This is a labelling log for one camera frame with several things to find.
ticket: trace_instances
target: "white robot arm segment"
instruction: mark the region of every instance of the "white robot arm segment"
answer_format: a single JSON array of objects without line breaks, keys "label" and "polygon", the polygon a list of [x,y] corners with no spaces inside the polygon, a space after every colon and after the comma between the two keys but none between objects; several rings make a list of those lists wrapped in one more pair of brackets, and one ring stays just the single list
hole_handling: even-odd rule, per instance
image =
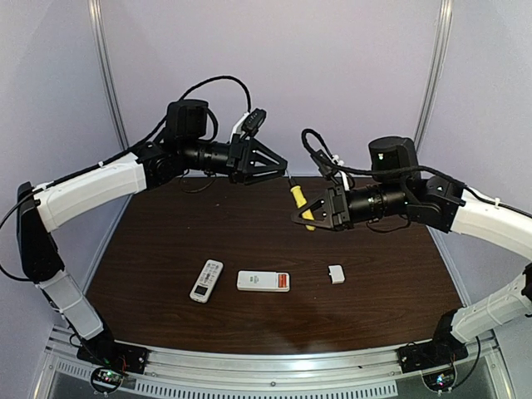
[{"label": "white robot arm segment", "polygon": [[136,160],[137,156],[129,153],[36,194],[37,210],[47,232],[106,202],[145,190],[144,167]]}]

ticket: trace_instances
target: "yellow handle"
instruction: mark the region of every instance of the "yellow handle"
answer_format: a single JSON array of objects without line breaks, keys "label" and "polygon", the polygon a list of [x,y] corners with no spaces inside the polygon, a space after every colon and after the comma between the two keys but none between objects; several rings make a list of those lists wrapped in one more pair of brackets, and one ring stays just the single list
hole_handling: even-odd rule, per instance
[{"label": "yellow handle", "polygon": [[[303,195],[303,192],[301,191],[300,185],[295,185],[294,187],[292,187],[290,189],[290,192],[292,193],[293,198],[296,200],[296,205],[298,206],[298,208],[301,208],[307,203],[307,200],[305,199],[305,196]],[[303,219],[314,220],[313,213],[310,209],[305,210],[302,216],[303,216]],[[310,231],[314,231],[316,229],[314,226],[305,226],[305,227],[307,228],[307,230],[310,230]]]}]

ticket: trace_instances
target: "wooden table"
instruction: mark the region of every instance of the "wooden table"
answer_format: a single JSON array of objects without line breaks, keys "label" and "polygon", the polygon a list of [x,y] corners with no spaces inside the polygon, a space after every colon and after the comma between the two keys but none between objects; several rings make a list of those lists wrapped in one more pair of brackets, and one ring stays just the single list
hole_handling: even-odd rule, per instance
[{"label": "wooden table", "polygon": [[[285,179],[244,187],[178,180],[134,197],[88,298],[117,339],[202,352],[310,353],[429,338],[461,305],[426,228],[308,232],[290,221]],[[298,179],[311,198],[328,184]],[[390,228],[404,220],[382,221]],[[210,300],[189,299],[206,259],[224,263]],[[331,285],[328,265],[346,282]],[[289,293],[236,289],[241,269],[289,272]]]}]

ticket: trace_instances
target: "wire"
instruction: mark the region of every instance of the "wire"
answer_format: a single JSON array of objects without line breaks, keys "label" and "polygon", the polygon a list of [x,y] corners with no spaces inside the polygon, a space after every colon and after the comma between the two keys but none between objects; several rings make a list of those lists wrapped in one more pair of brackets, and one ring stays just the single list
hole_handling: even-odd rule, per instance
[{"label": "wire", "polygon": [[431,168],[429,166],[407,166],[404,168],[398,168],[398,169],[391,169],[391,170],[363,170],[363,169],[355,169],[350,168],[347,166],[340,166],[335,163],[333,163],[330,159],[324,158],[319,155],[319,153],[310,146],[308,143],[307,135],[313,135],[322,145],[323,149],[327,152],[329,156],[331,156],[331,151],[328,149],[327,145],[325,144],[325,140],[321,137],[319,133],[314,131],[313,129],[305,129],[301,132],[301,141],[303,143],[303,147],[305,147],[305,150],[308,151],[310,155],[313,156],[314,159],[316,159],[318,162],[321,162],[322,164],[325,164],[329,166],[330,168],[333,168],[334,170],[340,170],[342,172],[351,173],[354,175],[361,175],[361,176],[387,176],[387,177],[394,177],[394,176],[402,176],[406,174],[410,174],[412,172],[428,172],[435,176],[439,176],[442,179],[445,179],[454,185],[458,186],[459,188],[464,189],[467,187],[466,183],[459,181],[455,179],[454,177],[451,177],[449,175],[446,175],[443,172],[440,172],[437,169]]},{"label": "wire", "polygon": [[180,187],[180,190],[181,190],[183,193],[185,193],[185,194],[199,194],[199,193],[201,193],[201,192],[207,190],[207,189],[208,189],[211,185],[213,185],[214,182],[216,181],[216,177],[213,177],[213,179],[212,179],[209,183],[207,183],[206,185],[204,185],[203,187],[200,187],[200,188],[198,188],[198,189],[196,189],[196,190],[185,190],[185,189],[183,188],[183,185],[182,185],[182,183],[183,183],[183,178],[184,178],[185,176],[187,176],[187,174],[189,174],[189,173],[190,173],[190,170],[187,169],[186,172],[185,172],[182,176],[180,176],[179,183],[178,183],[178,186]]},{"label": "wire", "polygon": [[481,352],[481,349],[482,349],[482,346],[480,345],[480,339],[478,337],[475,337],[476,339],[476,345],[477,345],[477,348],[478,348],[478,352],[476,353],[476,359],[475,359],[475,362],[473,363],[473,366],[471,367],[471,369],[469,370],[469,372],[465,375],[464,379],[460,382],[458,382],[456,385],[454,385],[452,387],[453,391],[464,384],[464,382],[467,381],[467,379],[469,377],[471,377],[471,374],[473,374],[473,371],[476,369],[476,365],[479,364],[479,360],[480,360],[480,352]]},{"label": "wire", "polygon": [[248,105],[248,112],[251,112],[251,94],[249,94],[248,87],[238,78],[231,75],[219,75],[219,76],[213,76],[209,79],[205,79],[204,81],[201,81],[200,83],[193,85],[189,90],[187,90],[185,93],[183,93],[183,96],[180,97],[180,101],[184,100],[192,91],[199,89],[202,86],[205,86],[208,83],[211,83],[212,81],[236,81],[240,87],[242,87],[242,90],[244,90],[244,93],[246,95],[246,102]]},{"label": "wire", "polygon": [[366,227],[368,227],[374,233],[388,234],[388,233],[393,233],[394,231],[408,229],[411,226],[411,224],[412,224],[411,220],[407,219],[406,223],[403,226],[399,226],[399,227],[396,227],[394,229],[389,229],[389,230],[375,229],[374,227],[372,227],[372,224],[370,222],[366,222]]},{"label": "wire", "polygon": [[[485,197],[482,197],[481,195],[478,195],[476,193],[476,191],[474,191],[471,187],[465,187],[465,190],[469,191],[470,193],[473,194],[473,196],[475,198],[477,198],[480,202],[484,202],[485,204],[490,204],[490,205],[496,205],[496,203],[494,201],[492,201],[491,199],[487,199]],[[522,214],[523,216],[526,216],[527,218],[531,218],[532,219],[532,214],[524,211],[524,210],[521,210],[521,209],[517,209],[511,205],[507,205],[507,204],[498,204],[497,206],[500,206],[501,208],[505,208],[505,209],[508,209],[508,210],[512,210],[518,214]]]},{"label": "wire", "polygon": [[[22,204],[24,202],[26,202],[27,200],[29,200],[31,197],[33,197],[35,194],[38,194],[42,191],[42,189],[36,189],[34,191],[32,191],[31,193],[27,194],[27,195],[24,195],[5,215],[4,217],[2,218],[2,221],[0,221],[0,229],[2,229],[2,227],[5,225],[5,223],[7,222],[7,219],[9,219],[9,216],[11,216],[13,214],[13,212],[15,212],[17,209],[19,209]],[[3,266],[0,264],[0,271],[2,273],[4,273],[4,275],[8,278],[10,278],[11,280],[15,280],[15,281],[19,281],[19,282],[25,282],[25,283],[28,283],[28,282],[31,282],[31,279],[29,278],[24,278],[24,277],[17,277],[17,276],[14,276],[12,275],[11,273],[9,273],[6,269],[3,268]]]}]

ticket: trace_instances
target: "air conditioner remote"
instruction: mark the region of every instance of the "air conditioner remote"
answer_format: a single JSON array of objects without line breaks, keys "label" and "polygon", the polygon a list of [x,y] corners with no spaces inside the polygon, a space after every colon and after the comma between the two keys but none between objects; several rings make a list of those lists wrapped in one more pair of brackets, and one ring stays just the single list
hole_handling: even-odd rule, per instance
[{"label": "air conditioner remote", "polygon": [[190,299],[196,302],[206,303],[209,300],[210,293],[218,280],[220,273],[222,273],[224,264],[217,260],[209,259],[205,262],[205,266],[201,270],[192,291],[190,291]]}]

